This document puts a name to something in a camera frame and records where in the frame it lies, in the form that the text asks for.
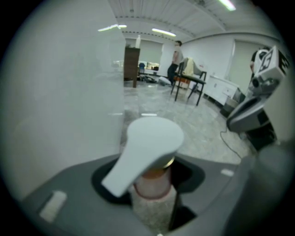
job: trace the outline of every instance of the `marble floor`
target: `marble floor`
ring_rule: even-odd
[[[155,113],[174,121],[183,129],[185,140],[179,153],[217,162],[240,163],[239,157],[220,138],[220,131],[226,129],[226,119],[219,113],[220,109],[204,97],[196,106],[199,94],[195,93],[187,101],[190,90],[180,89],[176,102],[176,89],[172,95],[170,92],[170,86],[138,81],[137,88],[132,88],[132,82],[124,82],[125,118],[121,148],[126,144],[128,125],[140,118],[142,113]],[[242,140],[230,131],[222,136],[241,157],[255,155],[247,139]]]

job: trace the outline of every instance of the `wooden cabinet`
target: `wooden cabinet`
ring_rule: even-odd
[[[125,48],[124,78],[133,79],[134,88],[136,88],[139,53],[139,48]]]

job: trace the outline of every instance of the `man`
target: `man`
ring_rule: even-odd
[[[173,84],[175,71],[183,59],[183,53],[180,48],[182,44],[183,43],[181,41],[175,41],[175,49],[172,58],[172,64],[167,71],[168,79],[171,82],[171,85]]]
[[[246,99],[250,99],[253,96],[252,79],[253,79],[255,73],[257,72],[257,70],[259,69],[263,57],[268,53],[269,50],[270,50],[269,47],[264,47],[263,49],[257,50],[252,55],[251,62],[250,62],[250,68],[251,68],[251,71],[252,71],[252,75],[251,75],[251,79],[250,79],[248,89],[247,89],[246,94],[245,94]]]
[[[251,58],[251,62],[250,62],[250,68],[252,71],[251,81],[254,77],[254,74],[258,70],[258,67],[260,66],[262,58],[267,54],[267,52],[269,50],[270,50],[269,47],[264,47],[263,49],[259,49],[258,51],[253,53],[252,58]]]

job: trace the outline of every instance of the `fluorescent light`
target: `fluorescent light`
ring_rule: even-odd
[[[122,116],[123,113],[108,113],[110,116]]]
[[[226,6],[227,9],[229,9],[230,11],[234,11],[236,8],[235,6],[232,4],[232,2],[230,0],[219,0],[223,5]]]
[[[171,32],[168,32],[168,31],[165,31],[165,30],[161,30],[161,29],[155,29],[155,28],[153,28],[152,31],[158,32],[158,33],[162,33],[162,34],[166,34],[166,35],[170,35],[170,36],[173,36],[173,37],[176,36],[176,34],[173,34]]]
[[[157,114],[154,114],[154,113],[142,113],[142,116],[157,116]]]
[[[110,29],[112,29],[112,28],[116,28],[116,27],[119,28],[118,24],[113,24],[113,25],[111,25],[111,26],[108,26],[108,27],[105,27],[105,28],[99,29],[98,31],[101,32],[101,31],[110,30]]]

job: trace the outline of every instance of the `dark pants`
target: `dark pants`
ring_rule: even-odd
[[[175,75],[175,71],[177,69],[178,65],[177,64],[171,64],[171,66],[168,68],[167,71],[167,75],[168,75],[168,79],[171,82],[171,85],[173,84],[174,81],[174,75]]]

